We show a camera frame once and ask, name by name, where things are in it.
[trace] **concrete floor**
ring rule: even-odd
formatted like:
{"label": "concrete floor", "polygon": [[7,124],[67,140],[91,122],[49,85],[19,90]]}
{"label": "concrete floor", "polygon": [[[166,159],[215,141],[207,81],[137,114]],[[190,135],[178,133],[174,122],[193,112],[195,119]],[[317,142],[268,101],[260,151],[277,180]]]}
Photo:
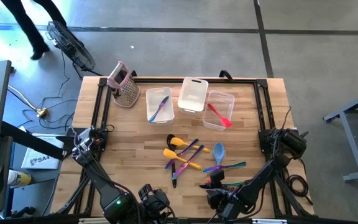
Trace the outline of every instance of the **concrete floor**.
{"label": "concrete floor", "polygon": [[[37,25],[47,24],[50,18],[40,6],[30,0],[22,1]],[[69,26],[258,28],[252,0],[54,2]],[[259,2],[266,29],[358,30],[357,0]],[[14,23],[0,2],[0,26]],[[138,75],[145,76],[216,76],[221,69],[234,77],[267,76],[259,34],[75,32],[75,35],[94,57],[95,70],[104,74],[109,74],[116,61],[123,60]],[[9,83],[35,104],[45,96],[56,95],[65,80],[60,51],[50,41],[47,43],[52,51],[33,62],[29,60],[31,47],[21,30],[0,30],[0,60],[12,60],[17,68]],[[304,161],[316,214],[358,221],[358,181],[350,184],[342,181],[342,175],[357,171],[350,146],[340,121],[325,124],[321,119],[358,96],[358,35],[269,34],[267,46],[274,77],[285,79],[295,124],[301,131],[310,132]],[[81,82],[69,59],[65,59],[66,74],[71,79],[63,87],[63,99],[48,101],[47,106],[78,97]],[[74,108],[75,102],[60,105],[47,119],[53,121],[71,114]],[[23,123],[26,121],[23,109],[25,106],[8,94],[4,119],[15,125]],[[34,114],[29,114],[29,118],[35,119]],[[37,120],[26,127],[38,133],[64,132],[63,128],[44,129]],[[18,196],[14,208],[31,204],[43,210],[47,199],[35,201],[21,195],[48,195],[52,184],[51,180],[15,193]]]}

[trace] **gray metal frame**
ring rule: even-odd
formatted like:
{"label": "gray metal frame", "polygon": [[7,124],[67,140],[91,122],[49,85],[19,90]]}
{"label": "gray metal frame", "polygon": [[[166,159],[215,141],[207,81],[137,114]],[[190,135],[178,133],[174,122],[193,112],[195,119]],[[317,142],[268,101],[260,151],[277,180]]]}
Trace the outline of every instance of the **gray metal frame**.
{"label": "gray metal frame", "polygon": [[[351,113],[352,111],[358,109],[358,99],[354,100],[353,102],[350,102],[346,106],[343,106],[341,109],[325,116],[323,119],[326,123],[330,123],[335,118],[340,118],[343,124],[343,127],[346,132],[347,140],[349,141],[349,144],[351,145],[351,149],[353,152],[354,159],[356,160],[356,164],[358,167],[358,148],[356,145],[356,142],[354,140],[354,135],[352,134],[351,127],[349,126],[349,123],[347,122],[347,114]],[[343,179],[345,182],[351,181],[351,180],[358,180],[358,172],[347,174],[343,176]]]}

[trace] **black fan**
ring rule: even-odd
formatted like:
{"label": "black fan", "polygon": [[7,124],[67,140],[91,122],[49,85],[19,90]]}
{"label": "black fan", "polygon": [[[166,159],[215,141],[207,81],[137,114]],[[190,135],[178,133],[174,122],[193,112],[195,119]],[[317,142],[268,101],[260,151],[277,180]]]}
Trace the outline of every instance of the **black fan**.
{"label": "black fan", "polygon": [[66,26],[57,21],[52,21],[48,23],[47,31],[54,46],[62,50],[73,62],[74,69],[80,79],[82,79],[82,76],[78,73],[75,65],[80,67],[82,71],[101,76],[101,74],[93,71],[95,62],[90,53],[85,49],[84,44]]}

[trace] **red spatula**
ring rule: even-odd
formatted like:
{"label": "red spatula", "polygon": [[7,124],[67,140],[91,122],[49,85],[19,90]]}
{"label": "red spatula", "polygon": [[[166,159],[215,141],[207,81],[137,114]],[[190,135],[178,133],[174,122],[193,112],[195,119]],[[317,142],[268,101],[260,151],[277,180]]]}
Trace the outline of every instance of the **red spatula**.
{"label": "red spatula", "polygon": [[222,115],[220,115],[214,106],[212,106],[210,103],[208,103],[209,108],[211,108],[212,111],[214,111],[216,113],[217,116],[219,116],[219,118],[221,119],[221,123],[225,128],[228,128],[232,125],[231,121],[229,121],[229,119],[223,117]]}

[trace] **paper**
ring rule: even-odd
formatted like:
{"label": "paper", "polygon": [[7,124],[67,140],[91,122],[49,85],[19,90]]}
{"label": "paper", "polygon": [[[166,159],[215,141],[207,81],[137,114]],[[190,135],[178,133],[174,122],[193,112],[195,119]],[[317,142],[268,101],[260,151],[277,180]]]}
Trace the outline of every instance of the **paper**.
{"label": "paper", "polygon": [[[53,144],[59,148],[63,148],[63,142],[57,140],[56,134],[33,134],[44,141]],[[31,148],[27,148],[25,153],[24,160],[22,163],[23,169],[57,169],[59,165],[59,160],[53,157],[47,156],[40,152],[37,152]]]}

